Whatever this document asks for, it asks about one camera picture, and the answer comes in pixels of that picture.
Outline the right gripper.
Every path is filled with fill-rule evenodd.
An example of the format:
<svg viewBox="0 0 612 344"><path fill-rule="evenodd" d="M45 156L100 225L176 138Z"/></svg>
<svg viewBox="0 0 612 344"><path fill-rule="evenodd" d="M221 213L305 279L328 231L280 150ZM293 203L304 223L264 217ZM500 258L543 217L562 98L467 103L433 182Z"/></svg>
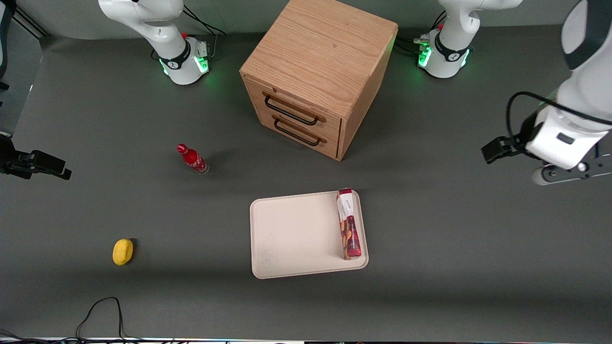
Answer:
<svg viewBox="0 0 612 344"><path fill-rule="evenodd" d="M12 140L0 135L0 172L22 179L31 179L33 174L41 173L55 176L63 180L70 180L72 171L66 169L66 162L43 151L33 150L29 165L15 165L19 163L21 154L14 148Z"/></svg>

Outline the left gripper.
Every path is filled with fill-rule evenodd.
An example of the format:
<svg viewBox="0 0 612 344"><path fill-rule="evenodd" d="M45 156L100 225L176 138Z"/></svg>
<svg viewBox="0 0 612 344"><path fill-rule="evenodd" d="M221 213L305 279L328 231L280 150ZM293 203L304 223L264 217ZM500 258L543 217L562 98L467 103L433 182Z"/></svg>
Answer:
<svg viewBox="0 0 612 344"><path fill-rule="evenodd" d="M486 164L527 155L570 170L611 130L610 124L583 119L557 107L541 106L522 124L519 135L496 137L481 147Z"/></svg>

